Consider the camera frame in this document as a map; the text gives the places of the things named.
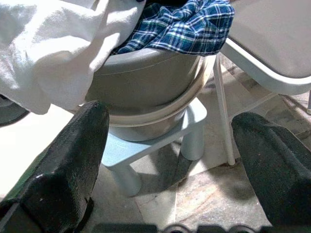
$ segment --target plastic stool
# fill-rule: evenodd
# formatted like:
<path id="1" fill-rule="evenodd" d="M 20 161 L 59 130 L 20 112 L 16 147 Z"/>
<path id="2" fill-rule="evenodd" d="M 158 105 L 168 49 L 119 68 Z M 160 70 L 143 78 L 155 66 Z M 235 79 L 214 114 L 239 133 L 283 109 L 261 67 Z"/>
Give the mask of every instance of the plastic stool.
<path id="1" fill-rule="evenodd" d="M 189 160 L 200 159 L 204 152 L 203 126 L 207 111 L 195 98 L 186 108 L 183 119 L 171 131 L 156 139 L 131 142 L 108 134 L 102 164 L 108 168 L 127 196 L 136 195 L 141 188 L 141 179 L 130 164 L 147 154 L 184 136 L 181 154 Z"/>

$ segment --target plaid shirt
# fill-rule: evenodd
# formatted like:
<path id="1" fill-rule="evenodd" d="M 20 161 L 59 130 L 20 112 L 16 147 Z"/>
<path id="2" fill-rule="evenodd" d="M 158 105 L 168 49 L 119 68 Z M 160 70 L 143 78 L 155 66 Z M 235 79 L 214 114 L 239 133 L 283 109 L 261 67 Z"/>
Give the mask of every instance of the plaid shirt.
<path id="1" fill-rule="evenodd" d="M 155 48 L 211 55 L 223 46 L 234 16 L 228 0 L 188 0 L 181 7 L 145 7 L 132 35 L 113 54 Z"/>

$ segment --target stool leg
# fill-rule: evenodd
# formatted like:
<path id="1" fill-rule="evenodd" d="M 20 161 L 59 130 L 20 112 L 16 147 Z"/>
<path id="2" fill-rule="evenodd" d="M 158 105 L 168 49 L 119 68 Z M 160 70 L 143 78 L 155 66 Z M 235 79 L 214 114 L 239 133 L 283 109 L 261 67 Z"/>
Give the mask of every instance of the stool leg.
<path id="1" fill-rule="evenodd" d="M 188 160 L 198 160 L 204 152 L 203 126 L 185 135 L 181 144 L 181 154 Z"/>
<path id="2" fill-rule="evenodd" d="M 119 188 L 126 196 L 134 196 L 140 191 L 141 179 L 130 165 L 114 167 L 111 172 Z"/>

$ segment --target folding chair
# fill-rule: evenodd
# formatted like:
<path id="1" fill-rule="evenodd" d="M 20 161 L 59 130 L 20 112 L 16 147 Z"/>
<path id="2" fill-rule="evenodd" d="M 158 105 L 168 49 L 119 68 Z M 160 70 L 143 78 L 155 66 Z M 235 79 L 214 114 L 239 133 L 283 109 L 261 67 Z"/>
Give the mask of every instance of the folding chair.
<path id="1" fill-rule="evenodd" d="M 228 163 L 235 163 L 229 123 L 277 94 L 311 89 L 310 0 L 233 0 L 235 18 L 221 52 L 273 93 L 229 117 L 219 58 L 214 66 Z M 307 112 L 311 110 L 311 100 Z"/>

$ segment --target floor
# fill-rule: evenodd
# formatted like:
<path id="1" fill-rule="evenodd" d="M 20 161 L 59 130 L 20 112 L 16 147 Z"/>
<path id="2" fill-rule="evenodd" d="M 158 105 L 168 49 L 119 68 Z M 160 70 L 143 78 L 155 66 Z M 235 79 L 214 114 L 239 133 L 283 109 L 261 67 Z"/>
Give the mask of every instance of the floor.
<path id="1" fill-rule="evenodd" d="M 270 93 L 224 56 L 221 56 L 221 61 L 230 115 Z M 306 114 L 308 97 L 308 93 L 298 96 L 278 95 L 254 111 L 288 127 L 311 148 L 311 117 Z M 145 222 L 156 224 L 160 229 L 174 222 L 191 229 L 196 229 L 199 224 L 217 224 L 225 229 L 235 224 L 255 229 L 270 224 L 247 179 L 235 145 L 237 163 L 234 166 L 224 164 L 224 142 L 220 133 L 220 114 L 213 75 L 199 99 L 208 111 L 206 146 L 202 159 L 191 162 L 179 156 L 179 140 L 136 161 L 132 166 L 140 174 L 143 187 L 132 198 L 123 196 L 110 172 L 105 167 L 100 167 L 92 194 L 94 211 L 83 232 L 91 232 L 94 225 L 102 222 Z M 66 118 L 63 124 L 66 124 L 70 116 L 63 118 Z M 1 179 L 0 183 L 6 184 L 6 188 L 0 188 L 1 199 L 9 190 L 10 184 L 7 184 L 6 179 Z"/>

